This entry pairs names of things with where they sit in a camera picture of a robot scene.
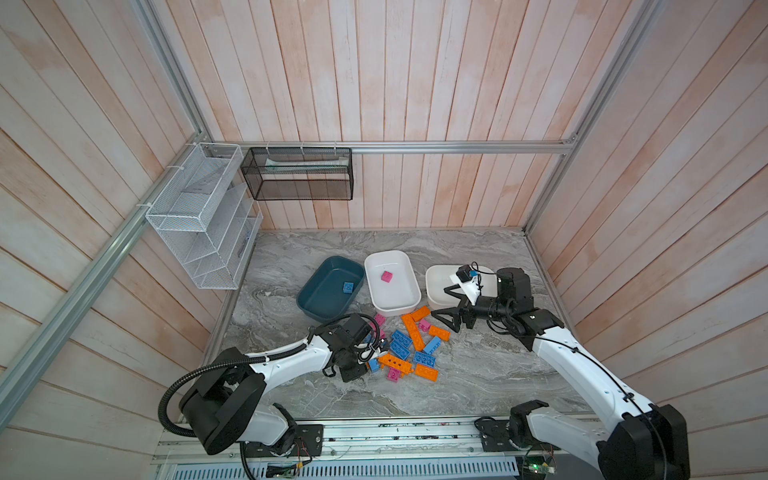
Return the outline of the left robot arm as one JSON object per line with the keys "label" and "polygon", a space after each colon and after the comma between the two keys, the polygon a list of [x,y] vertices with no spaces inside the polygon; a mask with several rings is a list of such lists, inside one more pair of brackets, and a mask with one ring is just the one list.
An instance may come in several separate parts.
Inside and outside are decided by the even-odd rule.
{"label": "left robot arm", "polygon": [[381,343],[374,317],[352,313],[271,351],[246,354],[232,347],[174,382],[158,406],[158,417],[167,431],[196,438],[209,455],[236,443],[287,455],[298,450],[298,424],[277,403],[262,407],[262,397],[309,373],[339,375],[345,382],[358,379],[381,352]]}

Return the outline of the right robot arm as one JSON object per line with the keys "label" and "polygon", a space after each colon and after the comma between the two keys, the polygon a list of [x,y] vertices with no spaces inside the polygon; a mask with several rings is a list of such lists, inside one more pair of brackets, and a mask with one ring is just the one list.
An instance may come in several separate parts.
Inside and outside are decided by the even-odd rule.
{"label": "right robot arm", "polygon": [[498,447],[557,447],[590,464],[605,479],[687,479],[691,475],[687,424],[671,405],[637,393],[581,345],[552,312],[535,306],[530,278],[520,268],[493,272],[496,293],[483,293],[488,272],[461,265],[447,277],[454,306],[432,312],[453,332],[479,320],[509,335],[553,367],[587,402],[600,426],[574,419],[541,400],[514,406],[505,422],[477,420]]}

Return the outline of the long orange technic lego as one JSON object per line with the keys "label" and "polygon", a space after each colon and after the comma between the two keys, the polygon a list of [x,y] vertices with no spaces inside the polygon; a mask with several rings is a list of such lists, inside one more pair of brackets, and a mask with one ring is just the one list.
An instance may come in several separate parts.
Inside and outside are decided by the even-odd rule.
{"label": "long orange technic lego", "polygon": [[380,355],[377,358],[378,362],[383,366],[387,366],[400,371],[403,375],[408,375],[413,372],[413,366],[411,363],[402,360],[396,356],[390,354]]}

